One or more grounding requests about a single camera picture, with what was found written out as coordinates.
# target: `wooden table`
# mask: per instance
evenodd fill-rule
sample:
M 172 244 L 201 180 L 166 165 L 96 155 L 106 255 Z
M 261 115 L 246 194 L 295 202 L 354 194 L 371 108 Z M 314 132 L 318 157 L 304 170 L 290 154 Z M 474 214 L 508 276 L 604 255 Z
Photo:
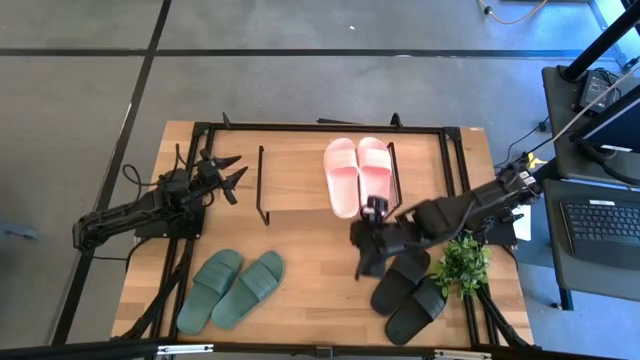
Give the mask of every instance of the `wooden table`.
M 170 170 L 175 143 L 183 157 L 189 148 L 192 122 L 168 122 L 153 174 Z M 471 187 L 494 179 L 487 138 L 483 129 L 462 128 L 464 154 Z M 280 287 L 235 329 L 221 330 L 208 322 L 197 336 L 179 339 L 206 342 L 327 344 L 391 346 L 384 334 L 386 317 L 369 305 L 378 281 L 353 278 L 358 250 L 349 241 L 349 221 L 333 216 L 329 206 L 322 154 L 335 138 L 355 141 L 360 133 L 232 131 L 215 132 L 213 153 L 242 159 L 226 174 L 243 166 L 249 170 L 236 188 L 238 204 L 216 202 L 206 212 L 203 233 L 196 240 L 190 278 L 216 251 L 240 252 L 244 266 L 268 250 L 284 259 L 286 275 Z M 446 196 L 438 137 L 423 134 L 375 134 L 393 141 L 405 206 L 428 198 Z M 256 211 L 258 146 L 263 145 L 262 207 L 271 213 L 265 226 Z M 450 153 L 453 143 L 449 144 Z M 455 155 L 452 156 L 456 191 L 460 193 Z M 112 334 L 128 330 L 158 291 L 167 250 L 167 239 L 141 246 L 131 259 Z M 432 266 L 442 257 L 442 247 L 430 248 Z M 513 258 L 500 247 L 491 247 L 489 285 L 492 298 L 518 334 L 533 342 L 518 272 Z M 168 334 L 173 296 L 168 300 L 161 335 Z M 476 300 L 480 340 L 488 343 L 481 304 Z M 450 297 L 443 312 L 414 337 L 408 346 L 455 347 L 470 345 L 462 301 Z

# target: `black slipper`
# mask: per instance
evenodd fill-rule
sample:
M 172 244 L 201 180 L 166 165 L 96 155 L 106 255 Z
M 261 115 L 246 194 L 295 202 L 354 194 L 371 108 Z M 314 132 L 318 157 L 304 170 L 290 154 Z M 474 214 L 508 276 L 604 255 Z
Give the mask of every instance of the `black slipper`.
M 422 249 L 396 256 L 371 295 L 371 307 L 380 315 L 391 315 L 429 268 L 431 257 Z
M 395 345 L 406 344 L 442 312 L 446 303 L 441 288 L 425 277 L 387 321 L 387 338 Z

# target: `artificial plant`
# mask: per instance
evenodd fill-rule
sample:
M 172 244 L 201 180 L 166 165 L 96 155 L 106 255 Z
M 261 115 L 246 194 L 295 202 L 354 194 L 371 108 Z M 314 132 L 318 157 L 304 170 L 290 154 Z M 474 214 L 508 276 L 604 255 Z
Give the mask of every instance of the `artificial plant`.
M 460 298 L 464 295 L 475 296 L 481 283 L 489 282 L 487 266 L 489 249 L 482 248 L 473 240 L 470 233 L 458 239 L 452 239 L 444 249 L 444 258 L 436 267 L 436 284 L 447 297 L 454 286 L 459 286 Z

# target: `slipper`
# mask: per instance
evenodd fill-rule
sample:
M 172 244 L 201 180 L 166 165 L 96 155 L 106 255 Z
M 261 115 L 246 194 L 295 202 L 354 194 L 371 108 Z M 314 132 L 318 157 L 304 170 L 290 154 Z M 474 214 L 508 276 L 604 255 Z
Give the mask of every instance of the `slipper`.
M 284 262 L 268 251 L 238 276 L 229 292 L 211 312 L 211 320 L 221 329 L 233 329 L 240 320 L 280 285 Z
M 387 338 L 395 345 L 408 343 L 440 315 L 446 303 L 440 287 L 425 277 L 387 321 Z
M 336 139 L 324 152 L 324 172 L 327 175 L 331 208 L 337 217 L 354 217 L 358 202 L 358 161 L 353 142 L 347 138 Z
M 396 256 L 373 291 L 373 310 L 380 315 L 391 315 L 422 280 L 430 262 L 431 257 L 422 249 Z
M 360 167 L 360 203 L 367 204 L 369 196 L 389 200 L 391 188 L 391 155 L 386 145 L 373 137 L 366 137 L 358 144 Z
M 211 310 L 229 290 L 241 266 L 242 255 L 233 250 L 220 250 L 202 265 L 178 315 L 180 331 L 197 334 L 204 328 Z

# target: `gray floor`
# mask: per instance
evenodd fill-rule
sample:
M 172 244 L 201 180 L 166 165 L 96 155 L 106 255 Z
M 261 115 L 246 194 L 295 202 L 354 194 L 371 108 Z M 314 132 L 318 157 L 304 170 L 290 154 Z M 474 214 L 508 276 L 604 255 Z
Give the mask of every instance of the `gray floor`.
M 551 3 L 531 21 L 504 27 L 485 19 L 473 1 L 452 2 L 174 1 L 160 46 L 581 49 L 600 32 L 586 4 Z M 0 47 L 146 47 L 160 4 L 5 0 L 0 3 Z M 508 18 L 532 7 L 497 1 L 492 6 Z M 481 126 L 498 162 L 509 143 L 546 116 L 541 69 L 564 63 L 156 59 L 125 162 L 148 177 L 166 121 L 219 120 L 222 111 L 238 122 L 325 117 L 386 123 L 398 112 L 407 124 Z M 40 232 L 34 241 L 0 241 L 0 348 L 47 341 L 73 265 L 71 224 L 93 206 L 140 64 L 139 58 L 0 57 L 0 219 Z M 611 61 L 599 65 L 617 69 Z M 534 134 L 514 150 L 545 138 Z M 112 204 L 134 194 L 131 184 L 119 180 Z M 123 256 L 130 246 L 130 234 L 117 236 L 98 255 Z M 521 268 L 536 343 L 558 351 L 637 357 L 640 351 L 630 344 L 640 343 L 640 334 L 629 327 L 640 319 L 638 303 L 580 295 L 572 314 L 547 309 L 546 302 L 557 294 L 553 275 L 544 271 Z M 120 262 L 94 261 L 70 341 L 108 338 L 123 276 Z M 593 319 L 610 319 L 603 321 L 611 328 L 598 327 Z M 614 329 L 614 320 L 624 328 Z M 585 329 L 576 335 L 569 324 Z M 600 339 L 605 344 L 598 345 Z

